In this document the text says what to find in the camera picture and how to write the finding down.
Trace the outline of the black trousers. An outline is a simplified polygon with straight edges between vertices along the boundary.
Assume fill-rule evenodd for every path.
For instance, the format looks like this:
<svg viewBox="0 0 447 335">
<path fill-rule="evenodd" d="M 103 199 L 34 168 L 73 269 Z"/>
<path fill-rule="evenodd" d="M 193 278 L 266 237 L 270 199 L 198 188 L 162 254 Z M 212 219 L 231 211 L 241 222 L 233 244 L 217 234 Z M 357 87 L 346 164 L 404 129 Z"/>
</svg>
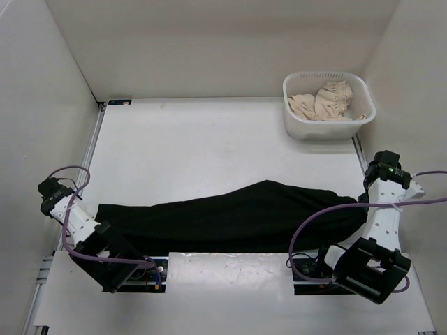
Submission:
<svg viewBox="0 0 447 335">
<path fill-rule="evenodd" d="M 285 253 L 295 231 L 312 214 L 319 216 L 298 235 L 295 249 L 317 249 L 348 239 L 367 220 L 356 200 L 333 191 L 261 181 L 208 198 L 151 207 L 100 204 L 96 221 L 108 222 L 145 255 L 193 253 Z"/>
</svg>

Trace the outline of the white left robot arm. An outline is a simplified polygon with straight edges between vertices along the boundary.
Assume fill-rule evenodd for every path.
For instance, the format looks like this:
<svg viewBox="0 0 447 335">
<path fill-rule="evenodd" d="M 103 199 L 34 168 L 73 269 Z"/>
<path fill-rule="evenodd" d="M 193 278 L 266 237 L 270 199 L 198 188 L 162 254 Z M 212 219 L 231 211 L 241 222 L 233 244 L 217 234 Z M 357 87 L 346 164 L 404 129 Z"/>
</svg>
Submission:
<svg viewBox="0 0 447 335">
<path fill-rule="evenodd" d="M 68 219 L 68 245 L 71 259 L 99 283 L 105 292 L 114 293 L 128 280 L 144 276 L 156 265 L 135 249 L 108 222 L 95 221 L 82 200 L 69 205 L 70 195 L 52 196 L 43 201 L 41 211 L 63 223 Z"/>
</svg>

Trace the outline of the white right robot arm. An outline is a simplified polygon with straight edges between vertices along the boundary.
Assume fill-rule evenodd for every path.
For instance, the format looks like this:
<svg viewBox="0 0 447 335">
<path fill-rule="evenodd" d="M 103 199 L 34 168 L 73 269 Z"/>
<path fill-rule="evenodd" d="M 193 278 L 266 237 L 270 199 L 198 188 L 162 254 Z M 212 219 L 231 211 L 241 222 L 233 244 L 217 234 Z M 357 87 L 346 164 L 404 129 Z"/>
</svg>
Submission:
<svg viewBox="0 0 447 335">
<path fill-rule="evenodd" d="M 408 274 L 411 261 L 401 254 L 400 211 L 405 200 L 419 199 L 425 191 L 412 176 L 397 167 L 386 167 L 367 184 L 371 203 L 389 204 L 369 208 L 362 237 L 348 249 L 332 245 L 315 259 L 314 272 L 340 287 L 382 304 Z"/>
</svg>

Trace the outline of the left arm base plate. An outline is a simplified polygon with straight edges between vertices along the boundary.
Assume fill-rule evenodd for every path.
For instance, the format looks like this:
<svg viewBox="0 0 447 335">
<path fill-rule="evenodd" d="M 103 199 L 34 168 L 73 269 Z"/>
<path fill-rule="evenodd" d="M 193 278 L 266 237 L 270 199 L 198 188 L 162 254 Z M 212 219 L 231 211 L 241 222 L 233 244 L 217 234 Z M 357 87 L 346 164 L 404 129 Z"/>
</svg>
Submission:
<svg viewBox="0 0 447 335">
<path fill-rule="evenodd" d="M 116 293 L 164 293 L 168 277 L 169 257 L 154 256 L 157 269 L 136 269 Z"/>
</svg>

